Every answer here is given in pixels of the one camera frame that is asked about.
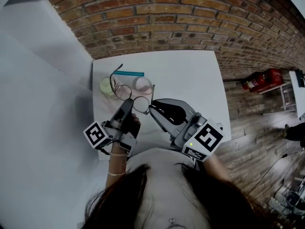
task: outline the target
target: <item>white table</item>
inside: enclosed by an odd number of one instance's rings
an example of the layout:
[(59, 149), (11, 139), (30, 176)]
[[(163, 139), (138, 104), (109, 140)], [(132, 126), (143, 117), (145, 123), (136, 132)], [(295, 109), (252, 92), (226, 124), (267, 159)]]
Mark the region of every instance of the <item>white table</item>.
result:
[[(142, 52), (93, 61), (94, 120), (109, 120), (122, 101), (109, 103), (99, 91), (101, 79), (115, 70), (144, 72), (155, 84), (154, 99), (172, 98), (187, 102), (205, 118), (212, 118), (224, 126), (223, 142), (231, 140), (231, 127), (224, 84), (213, 51)], [(169, 134), (163, 132), (150, 115), (136, 112), (142, 126), (138, 144), (132, 155), (152, 147), (170, 148)], [(109, 159), (99, 151), (99, 159)]]
[[(295, 112), (295, 109), (297, 111), (297, 117), (301, 120), (302, 118), (305, 118), (305, 88), (299, 87), (299, 84), (297, 82), (296, 74), (294, 71), (289, 72), (290, 81), (281, 84), (279, 86), (272, 87), (270, 89), (260, 91), (258, 94), (264, 94), (266, 92), (272, 91), (274, 89), (280, 88), (281, 97), (283, 101), (283, 108), (282, 111), (276, 111), (276, 112), (268, 112), (263, 113), (263, 115), (270, 115), (278, 112)], [(285, 96), (284, 94), (289, 94), (289, 92), (286, 89), (283, 89), (283, 87), (292, 85), (293, 93), (295, 96), (295, 103), (285, 102)]]

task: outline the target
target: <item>floor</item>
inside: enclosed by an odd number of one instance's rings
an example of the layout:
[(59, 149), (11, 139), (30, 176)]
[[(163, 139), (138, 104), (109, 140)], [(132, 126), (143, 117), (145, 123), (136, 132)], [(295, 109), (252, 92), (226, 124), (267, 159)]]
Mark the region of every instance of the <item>floor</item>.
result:
[[(296, 113), (262, 115), (280, 110), (281, 96), (274, 90), (259, 95), (243, 90), (240, 83), (224, 83), (232, 140), (221, 144), (216, 154), (223, 161), (234, 183), (248, 194), (282, 155), (301, 151), (299, 142), (283, 139), (285, 124), (301, 123)], [(305, 152), (281, 158), (250, 195), (264, 204), (278, 190), (298, 186), (293, 177), (305, 167)]]

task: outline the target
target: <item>eyeglass frame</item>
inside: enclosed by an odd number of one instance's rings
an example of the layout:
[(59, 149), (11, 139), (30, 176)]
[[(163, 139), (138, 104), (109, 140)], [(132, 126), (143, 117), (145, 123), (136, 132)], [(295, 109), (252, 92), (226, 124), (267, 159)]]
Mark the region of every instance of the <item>eyeglass frame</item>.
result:
[[(115, 85), (116, 85), (116, 81), (115, 81), (115, 79), (113, 78), (113, 81), (114, 81), (114, 86), (113, 86), (113, 84), (112, 84), (112, 80), (111, 80), (111, 78), (112, 78), (112, 76), (114, 75), (114, 73), (116, 72), (116, 71), (118, 71), (121, 67), (123, 66), (123, 64), (121, 64), (117, 69), (115, 69), (112, 73), (111, 73), (111, 75), (109, 76), (109, 81), (110, 81), (110, 87), (111, 87), (111, 90), (112, 90), (112, 92), (120, 99), (120, 100), (122, 100), (122, 101), (125, 101), (124, 99), (121, 99), (117, 94), (116, 94), (116, 91), (118, 91), (122, 86), (127, 86), (129, 89), (130, 89), (130, 94), (129, 94), (129, 97), (128, 98), (130, 98), (131, 99), (131, 96), (132, 96), (132, 88), (130, 87), (130, 86), (128, 86), (128, 85), (119, 85), (119, 87), (118, 88), (115, 88)], [(152, 85), (152, 98), (151, 98), (151, 102), (153, 101), (153, 92), (154, 92), (154, 87), (155, 87), (155, 85)], [(135, 107), (134, 107), (134, 105), (132, 106), (136, 111), (138, 111), (139, 113), (142, 113), (142, 114), (144, 114), (144, 115), (148, 115), (149, 114), (149, 106), (150, 106), (150, 103), (149, 103), (149, 100), (147, 99), (147, 97), (144, 97), (144, 96), (137, 96), (137, 97), (135, 97), (134, 99), (133, 99), (133, 102), (137, 99), (137, 98), (140, 98), (140, 97), (143, 97), (143, 98), (145, 98), (146, 100), (147, 100), (147, 102), (148, 102), (148, 107), (147, 107), (147, 109), (143, 112), (143, 111), (139, 111), (138, 109), (136, 109)]]

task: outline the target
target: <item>dark hair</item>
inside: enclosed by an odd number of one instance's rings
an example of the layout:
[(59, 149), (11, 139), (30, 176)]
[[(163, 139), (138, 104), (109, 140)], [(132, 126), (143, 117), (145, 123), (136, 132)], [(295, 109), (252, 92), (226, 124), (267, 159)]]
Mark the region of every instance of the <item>dark hair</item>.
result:
[[(183, 174), (206, 208), (214, 229), (290, 228), (277, 215), (263, 209), (232, 182), (221, 181), (184, 164)], [(148, 165), (126, 173), (87, 204), (83, 229), (133, 229), (147, 181)]]

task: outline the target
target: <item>gold bracelet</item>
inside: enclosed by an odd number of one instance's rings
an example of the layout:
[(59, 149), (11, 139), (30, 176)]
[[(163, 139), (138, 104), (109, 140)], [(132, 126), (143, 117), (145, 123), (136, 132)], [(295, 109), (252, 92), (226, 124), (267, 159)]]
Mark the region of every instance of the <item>gold bracelet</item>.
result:
[(110, 155), (115, 156), (115, 157), (124, 157), (124, 156), (127, 156), (128, 153), (126, 153), (126, 154), (116, 154), (116, 153), (110, 152)]
[(122, 176), (122, 175), (124, 175), (125, 173), (126, 173), (126, 172), (124, 172), (124, 173), (122, 173), (122, 174), (114, 174), (114, 173), (108, 172), (108, 174), (109, 174), (110, 176), (114, 176), (114, 177)]

